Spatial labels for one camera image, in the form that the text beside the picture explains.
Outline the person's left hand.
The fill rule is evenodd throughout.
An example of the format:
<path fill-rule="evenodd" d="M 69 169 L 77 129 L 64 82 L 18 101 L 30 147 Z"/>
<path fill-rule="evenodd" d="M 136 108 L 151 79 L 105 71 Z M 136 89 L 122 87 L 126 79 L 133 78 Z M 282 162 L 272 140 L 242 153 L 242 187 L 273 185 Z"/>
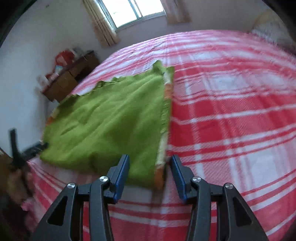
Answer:
<path fill-rule="evenodd" d="M 32 173 L 20 169 L 10 173 L 6 191 L 13 202 L 21 205 L 34 194 Z"/>

